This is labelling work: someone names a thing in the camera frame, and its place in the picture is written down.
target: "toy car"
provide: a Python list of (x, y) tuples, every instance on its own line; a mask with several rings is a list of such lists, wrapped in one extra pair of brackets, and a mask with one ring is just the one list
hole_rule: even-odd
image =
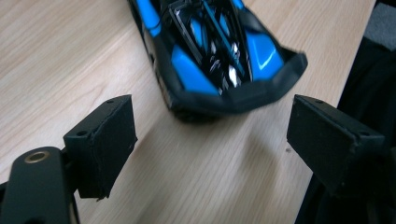
[(184, 121), (280, 99), (307, 66), (240, 0), (129, 0), (168, 108)]

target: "gray carpet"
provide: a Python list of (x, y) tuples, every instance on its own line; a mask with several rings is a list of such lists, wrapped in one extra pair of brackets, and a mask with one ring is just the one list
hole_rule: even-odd
[(396, 49), (396, 7), (378, 4), (373, 10), (364, 36), (388, 49)]

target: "black cloth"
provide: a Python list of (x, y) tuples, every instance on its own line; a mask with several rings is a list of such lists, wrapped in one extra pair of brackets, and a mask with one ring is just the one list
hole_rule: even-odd
[[(384, 148), (396, 147), (396, 51), (363, 38), (338, 109), (385, 135)], [(391, 223), (394, 204), (383, 204), (380, 223)], [(331, 196), (314, 174), (296, 223), (370, 223), (367, 202)]]

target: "light wood surface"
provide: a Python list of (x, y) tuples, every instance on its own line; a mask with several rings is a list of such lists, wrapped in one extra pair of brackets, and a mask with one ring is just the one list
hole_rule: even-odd
[(337, 105), (374, 0), (245, 4), (308, 68), (279, 102), (194, 126), (166, 110), (126, 0), (0, 1), (0, 182), (132, 94), (139, 140), (109, 199), (78, 199), (82, 223), (292, 223), (311, 176), (287, 150), (292, 97)]

